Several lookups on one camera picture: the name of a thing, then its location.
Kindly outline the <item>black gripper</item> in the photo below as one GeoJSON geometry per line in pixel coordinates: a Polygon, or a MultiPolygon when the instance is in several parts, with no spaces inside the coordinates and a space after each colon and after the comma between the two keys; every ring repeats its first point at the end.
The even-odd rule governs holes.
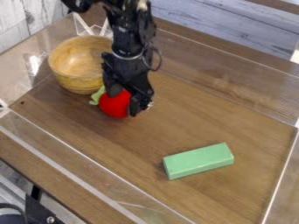
{"type": "Polygon", "coordinates": [[[129,94],[128,112],[136,116],[152,106],[155,91],[143,59],[120,59],[113,53],[102,52],[102,81],[109,97],[115,97],[125,89],[129,94]]]}

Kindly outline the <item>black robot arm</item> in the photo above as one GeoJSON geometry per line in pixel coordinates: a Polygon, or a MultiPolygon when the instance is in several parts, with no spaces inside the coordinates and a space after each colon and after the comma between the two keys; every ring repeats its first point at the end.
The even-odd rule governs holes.
{"type": "Polygon", "coordinates": [[[148,80],[155,53],[156,23],[152,16],[151,0],[61,0],[72,12],[84,13],[92,4],[101,2],[112,30],[111,52],[102,52],[102,81],[109,97],[128,92],[125,112],[136,116],[149,108],[155,90],[148,80]]]}

